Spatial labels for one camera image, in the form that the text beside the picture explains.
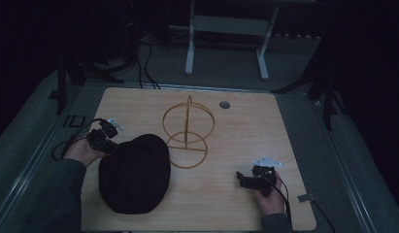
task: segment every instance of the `table surface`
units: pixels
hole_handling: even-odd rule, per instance
[[[170,137],[164,127],[171,135],[184,132],[186,106],[175,108],[163,117],[173,106],[186,104],[189,96],[193,103],[205,106],[215,118],[215,128],[204,139],[206,146],[202,141],[187,145],[189,149],[207,147],[205,160],[191,169],[172,166],[165,197],[153,211],[144,215],[117,214],[106,205],[98,191],[99,161],[95,161],[87,168],[83,183],[83,231],[260,230],[261,213],[250,190],[239,186],[236,171],[251,176],[251,161],[263,155],[283,164],[277,171],[288,188],[294,229],[315,229],[311,204],[299,203],[297,199],[306,190],[272,94],[108,88],[95,117],[113,117],[124,126],[113,138],[117,143],[147,133],[167,142]],[[222,109],[221,101],[229,102],[230,108]],[[187,140],[195,140],[196,134],[206,136],[213,125],[210,115],[192,105],[188,112],[188,131],[195,134],[188,134]],[[180,143],[170,140],[169,146],[172,144]],[[182,166],[193,165],[205,154],[200,150],[170,148],[171,160]]]

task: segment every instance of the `small round object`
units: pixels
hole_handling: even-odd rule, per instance
[[[222,109],[229,109],[230,108],[230,103],[227,102],[227,101],[220,101],[219,105],[220,105],[220,107]]]

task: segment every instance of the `wire frame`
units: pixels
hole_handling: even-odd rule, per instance
[[[175,133],[175,134],[171,134],[171,133],[169,133],[166,130],[165,118],[169,114],[169,112],[171,112],[172,110],[177,109],[177,108],[182,108],[182,107],[185,107],[183,131],[180,131],[180,132]],[[205,136],[201,136],[201,135],[199,135],[199,134],[197,134],[195,132],[189,131],[189,112],[190,112],[191,108],[200,109],[200,110],[204,111],[205,113],[207,113],[212,118],[212,122],[213,122],[212,128],[208,132],[208,134],[206,134]],[[212,112],[208,108],[206,108],[205,106],[203,106],[201,104],[193,103],[192,102],[192,97],[189,95],[189,97],[187,98],[187,101],[185,103],[177,104],[177,105],[171,107],[168,111],[166,111],[166,113],[163,115],[162,126],[163,126],[163,130],[165,131],[165,133],[169,136],[169,139],[166,142],[166,144],[168,145],[168,148],[178,149],[178,150],[196,150],[196,151],[204,152],[204,155],[203,155],[202,159],[199,162],[197,162],[196,164],[194,164],[194,165],[182,166],[182,165],[179,165],[179,164],[177,164],[177,163],[175,163],[174,161],[171,160],[171,164],[172,165],[174,165],[175,167],[178,167],[178,168],[182,168],[182,169],[190,169],[190,168],[194,168],[194,167],[199,166],[203,161],[205,161],[205,159],[206,159],[206,157],[208,155],[208,144],[206,143],[205,139],[209,135],[211,135],[211,133],[214,131],[214,128],[215,128],[215,117],[214,117],[214,115],[212,114]],[[176,138],[179,135],[183,135],[183,140],[180,140],[180,139]],[[197,140],[188,141],[188,135],[194,135],[198,139]],[[171,142],[172,140],[184,144],[184,147],[169,146],[169,142]],[[194,149],[194,148],[191,148],[189,146],[189,144],[194,144],[194,143],[198,143],[198,142],[202,142],[205,145],[205,148],[204,149]]]

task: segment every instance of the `black cable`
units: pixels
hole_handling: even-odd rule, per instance
[[[143,86],[142,86],[142,67],[141,67],[141,60],[139,59],[139,56],[136,57],[136,61],[138,62],[138,70],[139,70],[139,77],[138,77],[139,87],[143,88]]]
[[[114,67],[109,67],[106,69],[103,69],[104,71],[113,74],[115,72],[119,72],[119,71],[123,71],[124,69],[132,66],[133,63],[135,63],[136,58],[135,57],[127,57],[122,64],[119,64],[117,66]]]
[[[150,46],[148,43],[143,42],[143,41],[141,41],[141,44],[147,46],[147,47],[149,48],[149,50],[150,50],[150,51],[149,51],[148,58],[147,58],[147,60],[146,60],[146,62],[145,62],[145,67],[144,67],[145,75],[146,75],[146,76],[148,77],[148,79],[150,80],[150,83],[153,85],[153,88],[158,88],[158,89],[160,89],[159,84],[158,84],[154,79],[152,79],[152,78],[150,77],[150,74],[148,73],[148,62],[149,62],[149,60],[150,60],[151,53],[152,53],[151,46]]]
[[[286,206],[286,217],[287,217],[287,220],[289,221],[290,226],[293,227],[293,226],[292,226],[292,215],[291,215],[291,212],[290,212],[290,205],[289,205],[289,201],[288,201],[288,199],[289,199],[289,192],[288,192],[288,190],[287,190],[286,184],[284,184],[284,182],[283,182],[281,179],[279,179],[278,177],[276,177],[276,178],[283,184],[284,188],[286,189],[286,196],[287,196],[287,198],[283,195],[283,193],[282,193],[275,185],[273,185],[273,184],[269,181],[269,179],[268,179],[267,177],[265,177],[265,176],[263,175],[263,172],[262,172],[261,170],[262,170],[262,169],[259,168],[259,171],[260,171],[259,176],[261,176],[263,179],[265,179],[265,180],[271,185],[271,187],[273,187],[273,188],[278,192],[278,194],[279,194],[279,195],[281,196],[281,198],[283,199],[284,204],[285,204],[285,206]]]
[[[323,217],[326,219],[326,221],[328,222],[330,228],[332,229],[333,233],[336,233],[335,230],[335,226],[332,224],[332,222],[330,221],[329,217],[325,214],[325,212],[319,207],[319,205],[317,204],[316,201],[312,201],[312,203],[314,203],[314,205],[317,207],[317,209],[320,211],[320,213],[323,215]]]
[[[137,65],[136,63],[137,62],[136,62],[136,57],[135,57],[135,61],[129,67],[127,67],[126,69],[121,70],[121,71],[114,71],[114,72],[112,72],[112,75],[115,77],[120,77],[121,75],[127,74],[129,71],[131,71],[133,68],[135,68],[135,65]]]
[[[87,123],[85,126],[83,126],[82,128],[80,128],[78,131],[76,131],[75,134],[73,134],[68,141],[65,142],[61,142],[58,145],[56,145],[52,150],[51,150],[51,157],[55,160],[55,161],[59,161],[63,158],[63,156],[65,155],[66,151],[68,150],[68,148],[70,148],[70,146],[72,146],[72,144],[76,143],[79,140],[82,140],[84,138],[78,138],[78,135],[84,130],[86,129],[91,123],[95,122],[95,121],[102,121],[102,118],[96,118],[94,120],[92,120],[91,122]],[[60,154],[60,157],[56,157],[55,155],[55,151],[56,149],[58,149],[60,146],[65,145],[65,147],[63,148],[62,153]]]

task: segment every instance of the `table leg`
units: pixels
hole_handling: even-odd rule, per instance
[[[262,47],[256,50],[256,58],[257,63],[259,64],[259,71],[260,71],[260,78],[263,81],[269,80],[268,69],[266,67],[265,62],[265,52],[266,48],[268,47],[269,39],[272,35],[272,29],[274,28],[275,20],[278,15],[279,7],[275,7],[274,11],[272,12],[271,20],[269,25],[266,27],[266,33],[264,35]]]

